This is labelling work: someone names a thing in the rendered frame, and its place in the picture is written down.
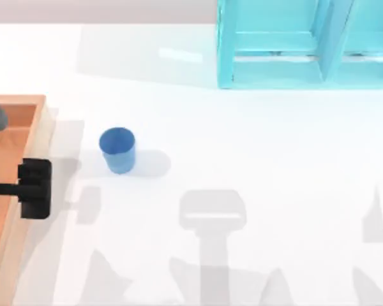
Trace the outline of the blue cup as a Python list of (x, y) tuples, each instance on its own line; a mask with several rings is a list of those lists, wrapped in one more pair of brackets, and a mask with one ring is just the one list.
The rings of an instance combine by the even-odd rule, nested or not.
[(125, 127), (112, 127), (102, 133), (99, 148), (112, 173), (124, 174), (135, 165), (135, 136)]

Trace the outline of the shallow salmon-coloured box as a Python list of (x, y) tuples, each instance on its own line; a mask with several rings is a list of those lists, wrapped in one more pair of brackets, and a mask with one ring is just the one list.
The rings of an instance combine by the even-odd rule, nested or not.
[[(24, 157), (47, 157), (55, 127), (44, 95), (0, 95), (8, 127), (0, 132), (0, 183), (16, 183)], [(31, 224), (15, 197), (0, 196), (0, 306), (12, 306)]]

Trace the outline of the light blue rack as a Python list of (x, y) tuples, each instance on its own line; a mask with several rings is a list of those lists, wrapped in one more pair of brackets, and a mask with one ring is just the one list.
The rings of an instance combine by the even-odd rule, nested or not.
[(223, 89), (383, 89), (383, 0), (217, 0)]

